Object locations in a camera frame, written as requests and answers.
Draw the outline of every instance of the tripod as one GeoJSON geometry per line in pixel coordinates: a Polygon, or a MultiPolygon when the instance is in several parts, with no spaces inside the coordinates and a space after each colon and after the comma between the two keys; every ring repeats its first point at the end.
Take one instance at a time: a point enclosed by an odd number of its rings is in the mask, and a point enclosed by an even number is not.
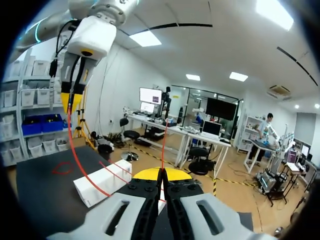
{"type": "Polygon", "coordinates": [[[73,138],[82,138],[85,137],[85,140],[89,143],[90,147],[97,151],[95,146],[92,144],[91,140],[88,138],[88,136],[86,135],[85,131],[84,131],[84,127],[86,128],[86,130],[88,131],[88,134],[90,135],[90,130],[89,127],[86,123],[86,119],[85,119],[85,105],[86,105],[86,100],[87,100],[87,87],[84,89],[84,93],[83,93],[83,98],[82,98],[82,103],[79,103],[78,106],[78,110],[76,110],[77,112],[77,127],[75,128],[75,131],[73,133],[73,138]]]}

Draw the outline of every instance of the man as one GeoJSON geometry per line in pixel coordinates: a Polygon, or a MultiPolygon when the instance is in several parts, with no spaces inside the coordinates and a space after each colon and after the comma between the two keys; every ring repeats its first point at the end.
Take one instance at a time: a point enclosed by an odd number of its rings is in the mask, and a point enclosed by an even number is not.
{"type": "MultiPolygon", "coordinates": [[[[263,143],[264,141],[267,141],[267,133],[268,130],[266,130],[266,126],[268,125],[268,123],[271,123],[272,119],[274,118],[272,113],[269,113],[267,116],[267,119],[262,121],[259,125],[259,127],[257,128],[257,131],[259,133],[259,136],[257,137],[257,141],[263,143]]],[[[250,155],[249,155],[249,159],[252,160],[252,158],[256,155],[258,148],[253,145],[250,155]]],[[[258,157],[256,158],[256,164],[259,166],[259,163],[261,162],[262,157],[265,155],[265,150],[260,150],[258,157]]]]}

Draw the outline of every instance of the black stool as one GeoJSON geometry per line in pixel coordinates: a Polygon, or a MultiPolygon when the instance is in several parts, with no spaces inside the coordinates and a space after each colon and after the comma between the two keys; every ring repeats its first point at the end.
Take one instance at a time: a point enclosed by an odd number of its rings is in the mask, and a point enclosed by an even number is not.
{"type": "Polygon", "coordinates": [[[201,157],[207,157],[208,151],[202,147],[192,147],[189,151],[189,155],[193,156],[193,162],[189,164],[189,174],[204,176],[208,174],[208,165],[201,157]]]}
{"type": "Polygon", "coordinates": [[[121,118],[120,119],[120,127],[121,127],[121,132],[125,138],[131,139],[131,142],[129,143],[129,151],[125,151],[121,154],[122,159],[126,161],[137,161],[139,159],[138,154],[131,152],[131,145],[132,141],[136,140],[140,137],[140,134],[136,131],[132,130],[125,130],[125,125],[129,123],[129,120],[127,118],[121,118]]]}

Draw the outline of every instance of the air conditioner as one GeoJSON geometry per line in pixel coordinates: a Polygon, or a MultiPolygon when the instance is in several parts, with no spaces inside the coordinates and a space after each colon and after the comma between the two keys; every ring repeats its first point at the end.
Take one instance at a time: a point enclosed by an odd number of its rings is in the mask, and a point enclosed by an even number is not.
{"type": "Polygon", "coordinates": [[[268,91],[266,92],[266,94],[278,101],[288,101],[290,100],[291,97],[291,92],[285,88],[284,86],[280,86],[280,85],[274,85],[269,87],[268,91]]]}

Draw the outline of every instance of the white shirt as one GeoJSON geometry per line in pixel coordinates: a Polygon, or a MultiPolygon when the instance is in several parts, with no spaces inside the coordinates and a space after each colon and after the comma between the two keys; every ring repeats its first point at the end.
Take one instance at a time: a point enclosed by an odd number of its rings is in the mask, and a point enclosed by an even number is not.
{"type": "Polygon", "coordinates": [[[257,137],[257,141],[260,142],[260,143],[263,143],[265,141],[267,141],[267,135],[268,135],[268,128],[267,128],[267,121],[266,120],[263,120],[259,127],[257,128],[258,131],[260,131],[262,133],[262,139],[260,139],[260,136],[257,137]]]}

